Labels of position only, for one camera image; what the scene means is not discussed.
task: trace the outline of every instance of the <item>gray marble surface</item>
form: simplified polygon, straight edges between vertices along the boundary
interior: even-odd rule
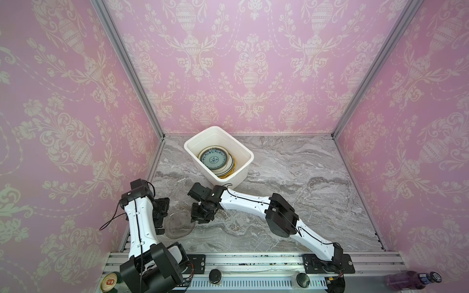
[[[184,142],[167,136],[153,184],[171,200],[165,219],[166,245],[179,241],[186,251],[304,251],[301,244],[272,234],[265,220],[233,210],[219,210],[208,224],[190,224],[195,182],[212,184],[196,169]],[[281,194],[300,218],[344,251],[381,250],[370,219],[329,136],[237,136],[254,153],[248,177],[236,191]]]

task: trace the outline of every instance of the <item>black knob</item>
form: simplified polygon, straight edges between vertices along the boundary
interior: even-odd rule
[[[310,277],[305,273],[296,275],[296,282],[301,288],[308,288],[310,286]]]
[[[212,284],[218,284],[221,281],[221,271],[217,269],[211,270],[210,274],[208,275],[208,280]]]

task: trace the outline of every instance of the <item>white plastic bin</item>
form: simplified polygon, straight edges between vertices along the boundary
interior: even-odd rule
[[[233,174],[225,179],[218,178],[197,157],[199,153],[209,146],[221,146],[225,148],[235,159],[236,167]],[[184,149],[190,154],[197,169],[207,177],[213,185],[231,183],[235,188],[248,176],[249,164],[254,159],[254,154],[228,132],[218,126],[212,126],[190,138],[184,144]]]

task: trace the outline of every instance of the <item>white robotic arm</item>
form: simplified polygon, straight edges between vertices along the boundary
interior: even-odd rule
[[[188,195],[199,201],[192,205],[192,221],[208,223],[214,219],[218,209],[244,211],[265,218],[274,234],[291,237],[311,250],[320,260],[334,265],[337,270],[342,268],[343,249],[340,245],[324,239],[308,228],[295,214],[293,207],[279,194],[255,196],[218,185],[210,190],[195,183]]]

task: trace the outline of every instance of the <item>pink wallpaper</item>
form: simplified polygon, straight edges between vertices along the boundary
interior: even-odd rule
[[[166,134],[331,133],[407,0],[106,0]]]
[[[466,292],[469,2],[426,0],[339,145],[384,240],[411,268]]]
[[[94,292],[157,141],[89,1],[3,1],[0,292]]]

